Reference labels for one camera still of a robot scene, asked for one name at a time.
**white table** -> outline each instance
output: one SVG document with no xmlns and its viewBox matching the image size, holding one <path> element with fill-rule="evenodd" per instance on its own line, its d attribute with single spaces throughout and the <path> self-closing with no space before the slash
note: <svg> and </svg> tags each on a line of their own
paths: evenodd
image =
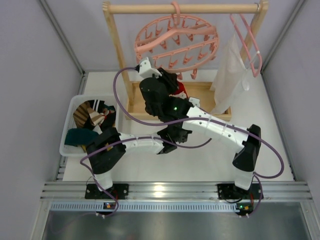
<svg viewBox="0 0 320 240">
<path fill-rule="evenodd" d="M 116 72 L 90 72 L 88 75 L 84 94 L 112 93 L 112 82 Z M 211 76 L 214 78 L 216 70 L 198 71 L 197 81 L 204 81 Z M 135 72 L 129 72 L 130 79 L 135 78 Z M 261 136 L 281 154 L 285 169 L 278 178 L 268 181 L 293 181 L 293 175 L 281 141 L 277 124 L 269 103 L 262 77 L 253 78 L 248 74 L 250 90 L 244 92 L 238 101 L 231 106 L 231 124 L 249 127 L 256 124 L 261 127 Z M 126 91 L 122 78 L 117 83 L 121 101 L 126 103 Z M 140 125 L 132 120 L 126 120 L 120 113 L 119 132 L 132 134 L 150 134 L 163 127 L 150 127 Z M 187 146 L 202 144 L 208 140 L 206 137 L 192 133 L 188 137 Z M 211 141 L 202 148 L 178 148 L 169 154 L 154 155 L 139 153 L 125 155 L 112 169 L 113 181 L 125 182 L 202 182 L 202 181 L 233 181 L 234 172 L 232 160 L 234 152 L 221 144 Z M 89 171 L 79 164 L 80 158 L 69 157 L 64 172 L 64 181 L 87 181 Z M 262 145 L 256 163 L 256 172 L 261 175 L 274 175 L 280 169 L 276 155 L 266 146 Z"/>
</svg>

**red object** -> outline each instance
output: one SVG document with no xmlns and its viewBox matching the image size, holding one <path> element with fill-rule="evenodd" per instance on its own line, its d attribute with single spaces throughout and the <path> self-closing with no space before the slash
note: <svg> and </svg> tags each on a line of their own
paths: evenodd
<svg viewBox="0 0 320 240">
<path fill-rule="evenodd" d="M 180 81 L 177 81 L 177 82 L 178 82 L 179 89 L 177 91 L 175 91 L 175 93 L 172 94 L 172 96 L 174 96 L 176 98 L 181 98 L 181 99 L 188 98 L 188 94 L 187 94 L 185 85 Z"/>
</svg>

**wooden post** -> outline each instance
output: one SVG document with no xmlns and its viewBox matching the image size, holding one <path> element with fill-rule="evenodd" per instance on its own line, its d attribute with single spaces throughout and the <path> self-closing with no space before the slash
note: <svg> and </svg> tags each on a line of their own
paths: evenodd
<svg viewBox="0 0 320 240">
<path fill-rule="evenodd" d="M 116 55 L 119 62 L 119 67 L 120 69 L 123 69 L 126 67 L 125 56 L 121 47 L 115 18 L 114 18 L 114 15 L 109 12 L 109 6 L 110 6 L 109 1 L 103 4 L 103 14 L 109 28 L 109 33 L 112 37 L 112 41 L 113 41 Z M 130 79 L 129 79 L 129 74 L 127 71 L 123 71 L 121 74 L 122 74 L 123 82 L 125 85 L 126 93 L 128 95 L 129 104 L 132 105 L 134 103 L 134 90 L 133 90 L 132 83 L 130 82 Z"/>
<path fill-rule="evenodd" d="M 260 29 L 260 26 L 261 26 L 262 22 L 264 21 L 264 18 L 267 14 L 267 11 L 268 11 L 268 7 L 269 7 L 269 3 L 267 0 L 260 0 L 259 12 L 254 14 L 253 19 L 250 24 L 251 32 L 254 37 L 257 36 L 257 33 Z M 252 40 L 251 40 L 251 37 L 249 36 L 249 34 L 247 34 L 245 36 L 244 42 L 247 45 L 248 49 L 250 50 L 251 46 L 252 46 Z M 246 50 L 244 47 L 241 48 L 240 56 L 241 56 L 243 62 L 245 62 L 248 56 L 246 54 Z"/>
</svg>

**gray wall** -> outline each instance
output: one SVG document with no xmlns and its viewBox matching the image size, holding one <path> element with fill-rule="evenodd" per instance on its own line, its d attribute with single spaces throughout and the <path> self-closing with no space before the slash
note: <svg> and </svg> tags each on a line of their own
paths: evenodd
<svg viewBox="0 0 320 240">
<path fill-rule="evenodd" d="M 88 70 L 117 70 L 119 65 L 116 52 L 104 14 L 102 2 L 105 0 L 47 0 L 66 38 L 80 61 L 83 69 Z M 171 0 L 110 0 L 112 4 L 169 4 Z M 258 0 L 178 0 L 179 4 L 224 4 L 224 3 L 254 3 Z M 257 36 L 262 57 L 266 57 L 273 43 L 276 41 L 282 27 L 286 23 L 297 0 L 269 0 L 269 10 Z M 220 37 L 220 47 L 217 58 L 209 62 L 205 68 L 218 68 L 221 50 L 232 34 L 233 25 L 228 14 L 199 14 L 210 23 L 216 25 Z M 245 17 L 250 23 L 253 14 Z M 135 66 L 136 57 L 133 44 L 140 29 L 148 22 L 160 17 L 152 14 L 116 15 L 115 21 L 119 31 L 123 52 L 128 66 Z M 168 41 L 168 49 L 176 48 L 173 41 Z"/>
<path fill-rule="evenodd" d="M 30 237 L 79 80 L 37 1 L 0 1 L 0 239 Z"/>
<path fill-rule="evenodd" d="M 320 1 L 308 0 L 271 63 L 265 81 L 293 167 L 320 211 Z"/>
</svg>

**white cloth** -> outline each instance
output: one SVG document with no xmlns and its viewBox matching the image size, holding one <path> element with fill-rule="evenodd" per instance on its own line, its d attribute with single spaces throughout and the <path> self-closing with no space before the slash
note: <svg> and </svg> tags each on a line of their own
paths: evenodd
<svg viewBox="0 0 320 240">
<path fill-rule="evenodd" d="M 223 49 L 221 62 L 210 88 L 214 91 L 215 101 L 211 114 L 223 114 L 242 92 L 249 90 L 246 72 L 234 34 Z"/>
</svg>

